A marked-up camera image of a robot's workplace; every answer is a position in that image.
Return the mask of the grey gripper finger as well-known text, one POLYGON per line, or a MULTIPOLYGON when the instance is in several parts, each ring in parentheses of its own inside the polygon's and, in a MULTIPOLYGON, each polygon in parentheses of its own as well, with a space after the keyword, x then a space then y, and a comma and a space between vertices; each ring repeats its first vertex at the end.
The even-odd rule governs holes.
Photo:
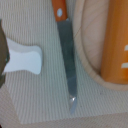
POLYGON ((10 60, 9 48, 5 33, 2 28, 2 20, 0 19, 0 88, 5 83, 4 69, 10 60))

